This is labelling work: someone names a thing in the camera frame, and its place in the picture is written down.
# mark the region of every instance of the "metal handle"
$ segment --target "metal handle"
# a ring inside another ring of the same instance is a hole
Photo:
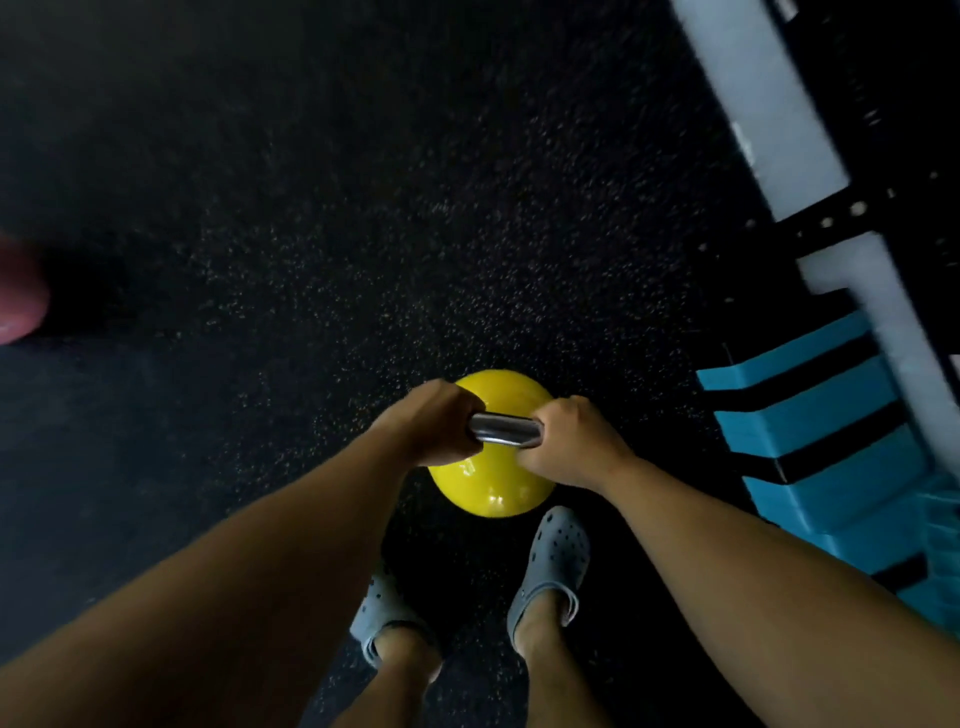
[[[535,448],[543,442],[543,425],[529,417],[480,412],[469,419],[467,427],[482,443]]]

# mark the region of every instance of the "left hand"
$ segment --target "left hand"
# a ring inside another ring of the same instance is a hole
[[[433,379],[391,405],[370,426],[402,438],[415,465],[447,465],[483,449],[467,430],[467,420],[486,409],[463,387]]]

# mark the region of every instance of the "right hand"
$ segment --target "right hand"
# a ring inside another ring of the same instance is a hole
[[[600,493],[613,472],[636,458],[586,397],[553,400],[533,416],[543,423],[543,443],[516,454],[531,473]]]

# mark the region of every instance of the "gray clog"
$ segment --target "gray clog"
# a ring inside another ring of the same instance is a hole
[[[580,599],[576,590],[583,584],[590,563],[590,541],[576,515],[569,508],[556,505],[543,516],[540,528],[530,547],[527,572],[507,614],[510,644],[516,649],[514,633],[527,606],[534,597],[548,589],[566,595],[567,610],[561,618],[566,627],[577,616]]]
[[[380,657],[373,641],[387,627],[406,624],[420,630],[426,640],[437,646],[437,639],[420,616],[400,596],[396,579],[382,561],[377,564],[370,578],[367,596],[360,603],[350,635],[360,643],[364,659],[371,666],[380,668]]]

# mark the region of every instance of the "speckled floor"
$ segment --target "speckled floor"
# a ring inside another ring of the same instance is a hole
[[[765,212],[666,0],[71,7],[0,9],[0,226],[60,291],[0,350],[0,658],[432,376],[588,395],[741,498],[682,241]],[[569,636],[620,723],[746,719],[615,513],[551,502],[593,539]],[[539,517],[406,489],[387,553],[449,647],[426,725],[523,723],[504,620]],[[345,647],[304,724],[368,677]]]

